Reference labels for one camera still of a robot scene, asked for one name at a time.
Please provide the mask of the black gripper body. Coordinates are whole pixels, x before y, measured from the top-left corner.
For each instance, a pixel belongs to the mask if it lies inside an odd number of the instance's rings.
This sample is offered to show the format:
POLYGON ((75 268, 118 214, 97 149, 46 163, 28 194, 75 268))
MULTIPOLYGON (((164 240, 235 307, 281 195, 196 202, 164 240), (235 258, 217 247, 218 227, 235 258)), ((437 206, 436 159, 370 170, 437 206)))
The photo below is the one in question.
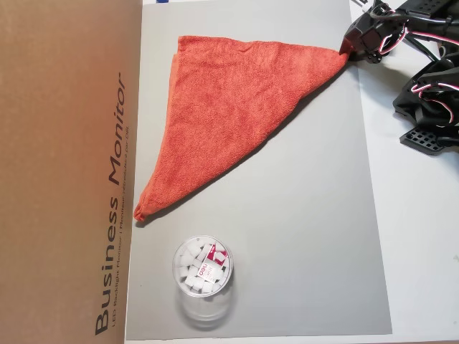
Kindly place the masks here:
POLYGON ((375 19, 368 13, 362 14, 346 31, 344 37, 357 39, 357 58, 352 62, 367 61, 378 64, 383 58, 379 52, 384 38, 393 33, 392 22, 388 19, 375 19))

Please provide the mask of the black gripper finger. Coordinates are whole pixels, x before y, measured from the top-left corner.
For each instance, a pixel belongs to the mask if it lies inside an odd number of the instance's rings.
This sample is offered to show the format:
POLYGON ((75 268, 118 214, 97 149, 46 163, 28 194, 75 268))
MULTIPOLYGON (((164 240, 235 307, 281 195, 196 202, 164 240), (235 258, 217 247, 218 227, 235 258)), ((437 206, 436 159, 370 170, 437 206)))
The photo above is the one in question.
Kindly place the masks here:
POLYGON ((357 58, 357 39, 355 37, 344 37, 341 43, 339 54, 346 54, 348 60, 356 60, 357 58))

